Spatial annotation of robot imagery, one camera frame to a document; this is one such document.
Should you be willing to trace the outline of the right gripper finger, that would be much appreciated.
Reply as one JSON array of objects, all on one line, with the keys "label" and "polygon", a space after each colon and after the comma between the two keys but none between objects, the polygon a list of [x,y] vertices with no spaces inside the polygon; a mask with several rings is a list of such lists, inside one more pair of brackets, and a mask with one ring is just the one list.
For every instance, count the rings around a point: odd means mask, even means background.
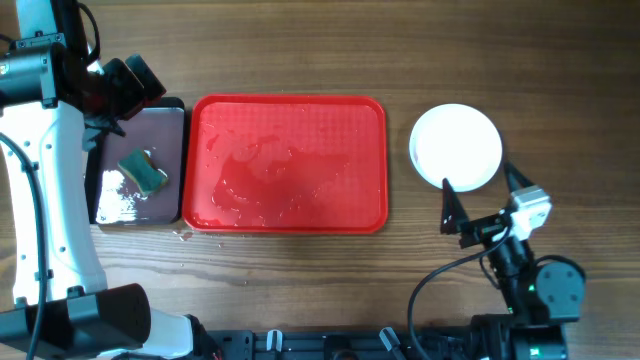
[{"label": "right gripper finger", "polygon": [[503,164],[505,180],[509,192],[515,192],[534,185],[534,183],[524,176],[511,162]]},{"label": "right gripper finger", "polygon": [[470,220],[447,178],[442,181],[442,204],[440,232],[442,234],[464,232]]}]

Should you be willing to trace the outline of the white plate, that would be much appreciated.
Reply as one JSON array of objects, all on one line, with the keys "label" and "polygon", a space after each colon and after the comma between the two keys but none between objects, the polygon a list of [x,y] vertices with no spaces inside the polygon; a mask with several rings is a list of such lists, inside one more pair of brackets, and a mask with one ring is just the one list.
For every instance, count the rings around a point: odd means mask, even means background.
[{"label": "white plate", "polygon": [[494,123],[464,104],[442,104],[426,111],[409,136],[409,157],[416,172],[441,188],[448,180],[457,192],[483,187],[497,173],[503,144]]}]

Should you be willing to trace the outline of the green scrubbing sponge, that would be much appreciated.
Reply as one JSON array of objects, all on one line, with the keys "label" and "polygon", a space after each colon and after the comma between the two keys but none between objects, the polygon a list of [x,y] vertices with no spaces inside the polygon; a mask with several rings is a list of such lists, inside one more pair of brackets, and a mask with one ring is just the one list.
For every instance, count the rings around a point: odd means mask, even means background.
[{"label": "green scrubbing sponge", "polygon": [[119,160],[118,167],[137,185],[143,197],[155,193],[168,182],[167,175],[157,169],[149,155],[141,149],[133,150]]}]

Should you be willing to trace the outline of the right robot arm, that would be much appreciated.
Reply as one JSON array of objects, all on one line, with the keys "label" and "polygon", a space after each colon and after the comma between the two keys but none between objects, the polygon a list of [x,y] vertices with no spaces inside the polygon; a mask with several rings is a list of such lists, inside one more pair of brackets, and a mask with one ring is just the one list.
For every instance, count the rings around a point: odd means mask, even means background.
[{"label": "right robot arm", "polygon": [[472,318],[462,330],[451,329],[465,359],[566,359],[564,325],[576,322],[586,290],[586,273],[560,255],[537,258],[529,238],[552,209],[551,197],[510,163],[504,165],[510,197],[498,213],[476,220],[467,216],[452,184],[442,182],[440,231],[458,235],[462,249],[480,245],[506,303],[503,315]]}]

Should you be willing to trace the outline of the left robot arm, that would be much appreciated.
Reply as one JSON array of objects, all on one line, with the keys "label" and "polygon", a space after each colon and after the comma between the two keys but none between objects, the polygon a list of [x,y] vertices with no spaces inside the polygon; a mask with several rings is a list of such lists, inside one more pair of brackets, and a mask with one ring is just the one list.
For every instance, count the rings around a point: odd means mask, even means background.
[{"label": "left robot arm", "polygon": [[14,307],[1,341],[28,358],[220,359],[193,316],[150,307],[137,284],[111,288],[91,237],[84,153],[159,100],[143,59],[101,71],[100,35],[77,1],[20,1],[20,36],[1,58],[1,150],[17,240]]}]

